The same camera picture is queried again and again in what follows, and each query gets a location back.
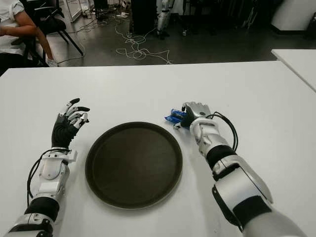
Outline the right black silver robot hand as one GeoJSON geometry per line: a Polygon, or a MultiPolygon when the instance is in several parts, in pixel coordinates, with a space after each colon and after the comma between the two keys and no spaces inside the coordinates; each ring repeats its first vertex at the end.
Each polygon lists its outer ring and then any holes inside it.
{"type": "Polygon", "coordinates": [[[214,127],[207,118],[207,116],[211,115],[211,111],[206,104],[185,102],[182,105],[181,111],[184,112],[185,115],[180,122],[173,126],[174,129],[179,129],[181,127],[190,128],[192,125],[210,125],[214,127]]]}

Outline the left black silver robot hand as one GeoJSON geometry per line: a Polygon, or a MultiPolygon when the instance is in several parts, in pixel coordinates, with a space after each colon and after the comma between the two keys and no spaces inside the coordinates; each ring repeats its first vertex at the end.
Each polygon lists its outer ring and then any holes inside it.
{"type": "Polygon", "coordinates": [[[70,100],[57,114],[51,134],[52,148],[68,149],[81,127],[89,123],[90,108],[75,106],[79,101],[79,98],[70,100]]]}

